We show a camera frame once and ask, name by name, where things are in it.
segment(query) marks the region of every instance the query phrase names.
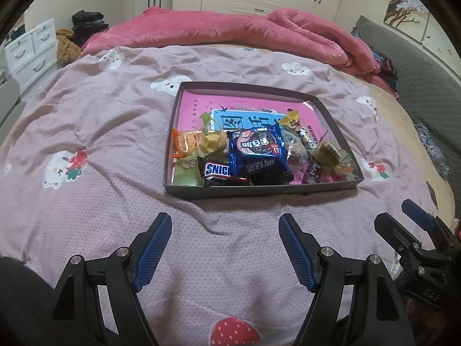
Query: open box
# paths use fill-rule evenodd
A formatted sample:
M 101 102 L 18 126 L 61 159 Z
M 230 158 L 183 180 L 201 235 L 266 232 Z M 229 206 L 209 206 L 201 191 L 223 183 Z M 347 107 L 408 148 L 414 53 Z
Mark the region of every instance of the open box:
M 312 183 L 308 185 L 300 184 L 213 187 L 172 185 L 172 178 L 174 173 L 174 163 L 172 156 L 174 154 L 175 148 L 171 130 L 178 128 L 179 115 L 184 93 L 297 102 L 300 103 L 300 105 L 303 105 L 304 102 L 310 102 L 309 105 L 315 111 L 315 115 L 317 116 L 319 123 L 322 125 L 323 130 L 328 131 L 329 141 L 333 143 L 337 148 L 341 148 L 348 152 L 351 155 L 352 160 L 356 163 L 357 169 L 354 173 L 356 179 L 343 180 L 339 182 Z M 200 116 L 202 112 L 204 112 L 204 110 L 197 110 L 197 113 L 194 113 L 197 116 L 194 118 L 200 121 L 198 116 Z M 179 87 L 173 106 L 169 132 L 170 134 L 168 134 L 167 148 L 165 150 L 165 171 L 163 185 L 168 194 L 183 199 L 193 200 L 239 196 L 266 196 L 277 194 L 309 194 L 312 192 L 353 189 L 358 185 L 358 183 L 363 181 L 363 174 L 360 171 L 360 166 L 358 165 L 357 160 L 349 147 L 349 144 L 347 144 L 347 141 L 344 139 L 342 132 L 334 122 L 331 115 L 328 113 L 328 110 L 318 98 L 304 93 L 241 83 L 183 82 Z

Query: blue cookie package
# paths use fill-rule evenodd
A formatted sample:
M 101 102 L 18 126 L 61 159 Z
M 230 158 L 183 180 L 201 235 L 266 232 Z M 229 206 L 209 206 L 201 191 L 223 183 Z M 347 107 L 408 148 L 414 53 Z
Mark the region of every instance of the blue cookie package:
M 282 132 L 278 124 L 230 131 L 227 134 L 232 176 L 273 175 L 276 177 L 280 173 L 290 171 Z

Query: pink blanket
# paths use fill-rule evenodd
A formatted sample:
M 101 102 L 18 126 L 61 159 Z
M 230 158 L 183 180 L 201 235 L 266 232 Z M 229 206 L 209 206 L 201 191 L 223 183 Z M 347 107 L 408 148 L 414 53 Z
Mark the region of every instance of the pink blanket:
M 326 19 L 295 9 L 278 9 L 259 17 L 150 7 L 128 22 L 93 35 L 82 56 L 116 46 L 215 43 L 239 43 L 308 57 L 348 74 L 364 76 L 394 95 L 376 76 L 380 66 L 366 43 Z

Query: blue gripper pad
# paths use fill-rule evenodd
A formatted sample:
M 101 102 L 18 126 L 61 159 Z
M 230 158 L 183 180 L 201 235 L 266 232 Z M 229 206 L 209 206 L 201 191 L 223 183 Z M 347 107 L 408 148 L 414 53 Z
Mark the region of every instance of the blue gripper pad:
M 434 228 L 432 216 L 410 199 L 403 201 L 402 212 L 411 218 L 425 232 Z
M 303 249 L 303 246 L 301 246 L 299 239 L 296 237 L 285 215 L 280 217 L 278 222 L 278 233 L 280 239 L 282 239 L 288 257 L 290 258 L 294 272 L 298 277 L 299 283 L 306 286 L 310 292 L 313 292 L 316 282 L 312 274 L 312 262 Z
M 141 291 L 144 286 L 149 285 L 152 281 L 160 258 L 171 236 L 171 217 L 167 214 L 159 214 L 158 217 L 162 217 L 160 223 L 158 223 L 151 239 L 137 261 L 136 278 L 133 282 L 136 292 Z

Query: silver bolt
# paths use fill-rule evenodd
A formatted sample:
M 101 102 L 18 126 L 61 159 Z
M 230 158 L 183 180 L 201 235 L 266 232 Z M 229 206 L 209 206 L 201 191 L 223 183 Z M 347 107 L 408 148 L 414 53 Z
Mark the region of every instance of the silver bolt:
M 126 247 L 120 247 L 120 248 L 117 250 L 116 254 L 117 254 L 117 256 L 123 257 L 123 256 L 127 256 L 128 253 L 129 253 L 129 251 L 130 251 L 130 250 L 127 249 Z
M 370 255 L 370 261 L 373 264 L 379 264 L 381 263 L 381 258 L 378 255 Z
M 324 247 L 320 250 L 320 252 L 325 256 L 331 256 L 334 253 L 333 249 L 330 247 Z
M 80 255 L 75 255 L 71 257 L 71 264 L 77 265 L 79 262 L 82 261 L 82 257 Z

